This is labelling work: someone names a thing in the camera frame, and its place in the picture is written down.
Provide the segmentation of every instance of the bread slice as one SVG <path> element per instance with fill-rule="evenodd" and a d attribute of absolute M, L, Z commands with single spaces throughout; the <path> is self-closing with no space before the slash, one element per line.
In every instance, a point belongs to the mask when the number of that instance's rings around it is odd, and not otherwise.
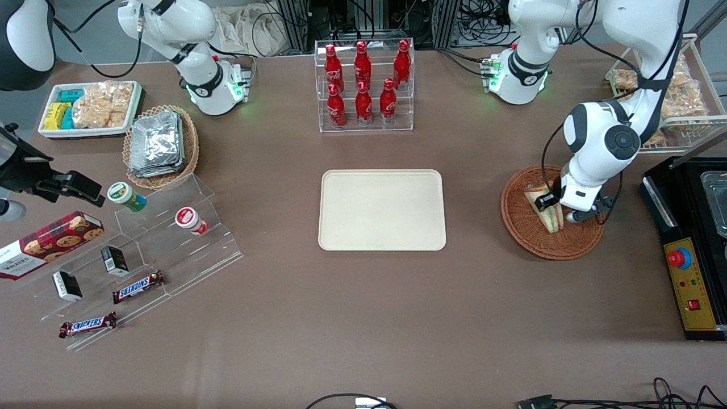
<path fill-rule="evenodd" d="M 555 206 L 550 206 L 542 212 L 538 211 L 538 208 L 535 205 L 535 199 L 544 194 L 547 194 L 548 192 L 548 188 L 545 186 L 545 184 L 542 184 L 540 187 L 529 187 L 525 189 L 524 194 L 525 198 L 533 207 L 533 210 L 538 215 L 538 218 L 543 223 L 543 226 L 545 226 L 548 232 L 558 233 L 558 231 L 562 230 L 564 226 L 563 208 L 561 207 L 561 204 L 557 203 Z"/>

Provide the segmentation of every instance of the robotic arm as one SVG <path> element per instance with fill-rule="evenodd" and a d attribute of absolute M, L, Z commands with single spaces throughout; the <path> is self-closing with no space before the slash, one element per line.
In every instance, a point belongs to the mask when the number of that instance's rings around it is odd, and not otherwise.
<path fill-rule="evenodd" d="M 595 4 L 599 3 L 594 17 Z M 543 209 L 560 201 L 576 210 L 577 222 L 612 206 L 599 197 L 603 184 L 635 158 L 639 148 L 659 128 L 660 112 L 679 47 L 680 0 L 512 0 L 510 17 L 522 37 L 516 49 L 493 55 L 501 68 L 491 69 L 489 90 L 513 104 L 532 101 L 558 48 L 556 26 L 585 25 L 593 18 L 606 33 L 642 57 L 639 89 L 626 101 L 580 103 L 566 117 L 563 134 L 574 157 L 563 168 L 554 192 L 538 199 Z"/>
<path fill-rule="evenodd" d="M 130 0 L 118 11 L 124 32 L 154 48 L 177 67 L 192 101 L 208 115 L 221 115 L 242 102 L 239 65 L 217 60 L 207 42 L 217 23 L 199 0 Z"/>
<path fill-rule="evenodd" d="M 0 1 L 0 89 L 34 90 L 45 84 L 55 65 L 52 21 L 53 8 L 47 0 Z M 70 196 L 103 205 L 101 185 L 73 170 L 53 170 L 53 158 L 19 139 L 16 129 L 16 124 L 0 123 L 0 187 L 50 202 Z M 0 199 L 0 221 L 24 213 L 20 203 Z"/>

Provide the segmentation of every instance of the cookie image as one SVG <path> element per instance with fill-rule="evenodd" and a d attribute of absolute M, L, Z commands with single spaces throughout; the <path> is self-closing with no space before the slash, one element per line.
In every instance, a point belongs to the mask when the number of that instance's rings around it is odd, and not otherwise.
<path fill-rule="evenodd" d="M 86 234 L 84 234 L 84 239 L 93 240 L 96 237 L 99 237 L 101 234 L 103 234 L 103 229 L 88 230 Z"/>
<path fill-rule="evenodd" d="M 68 225 L 75 231 L 83 231 L 89 226 L 89 222 L 81 216 L 76 216 L 71 219 L 71 222 Z"/>
<path fill-rule="evenodd" d="M 45 260 L 46 263 L 50 263 L 51 261 L 55 260 L 56 258 L 59 258 L 61 255 L 64 255 L 64 254 L 65 253 L 63 253 L 63 252 L 51 253 L 51 254 L 43 257 L 43 260 Z"/>
<path fill-rule="evenodd" d="M 58 247 L 70 247 L 75 246 L 81 242 L 81 237 L 78 236 L 65 236 L 58 239 L 55 243 Z"/>
<path fill-rule="evenodd" d="M 26 244 L 25 247 L 23 248 L 23 251 L 25 252 L 25 254 L 34 254 L 34 255 L 45 253 L 45 250 L 43 250 L 41 248 L 41 245 L 38 244 L 38 240 L 33 240 L 32 242 L 29 242 L 28 244 Z"/>

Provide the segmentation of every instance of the red button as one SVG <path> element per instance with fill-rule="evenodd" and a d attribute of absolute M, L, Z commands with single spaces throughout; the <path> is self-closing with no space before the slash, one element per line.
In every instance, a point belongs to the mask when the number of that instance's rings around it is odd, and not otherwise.
<path fill-rule="evenodd" d="M 684 253 L 681 251 L 673 250 L 667 255 L 667 261 L 669 261 L 669 264 L 674 267 L 681 267 L 684 263 L 686 263 L 686 258 L 684 257 Z"/>

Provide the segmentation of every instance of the clear acrylic bottle rack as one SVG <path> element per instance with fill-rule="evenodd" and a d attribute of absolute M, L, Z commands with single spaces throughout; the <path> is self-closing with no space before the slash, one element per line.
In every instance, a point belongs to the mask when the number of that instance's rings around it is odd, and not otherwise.
<path fill-rule="evenodd" d="M 105 328 L 62 340 L 69 343 L 68 350 L 77 351 L 113 331 L 123 330 L 124 324 L 142 313 L 240 259 L 242 253 L 235 239 L 220 222 L 209 200 L 213 194 L 199 178 L 189 175 L 146 196 L 147 204 L 141 212 L 134 213 L 126 208 L 116 212 L 120 233 L 107 238 L 103 245 L 121 249 L 130 272 L 123 277 L 106 273 L 100 245 L 59 264 L 54 271 L 75 276 L 83 298 L 73 303 L 58 297 L 51 273 L 35 279 L 34 288 L 38 290 L 35 301 L 41 321 L 52 322 L 57 331 L 64 322 L 93 319 L 116 311 L 115 330 Z M 207 221 L 209 230 L 206 233 L 196 236 L 177 226 L 174 216 L 185 206 L 197 210 Z M 113 291 L 156 271 L 163 275 L 163 284 L 113 304 Z"/>
<path fill-rule="evenodd" d="M 358 126 L 356 121 L 356 78 L 353 71 L 353 60 L 356 58 L 356 42 L 358 40 L 316 41 L 316 98 L 318 100 L 318 126 L 321 132 L 380 132 L 414 129 L 414 39 L 409 40 L 409 56 L 411 68 L 409 86 L 396 92 L 396 117 L 391 125 L 384 125 L 380 119 L 379 98 L 384 90 L 384 80 L 393 78 L 394 57 L 398 52 L 399 41 L 402 39 L 375 39 L 368 41 L 368 53 L 371 58 L 371 89 L 369 95 L 373 101 L 374 123 L 368 127 Z M 336 55 L 341 61 L 344 79 L 344 92 L 341 94 L 346 110 L 346 125 L 341 130 L 333 128 L 328 112 L 328 81 L 326 80 L 326 44 L 336 46 Z"/>

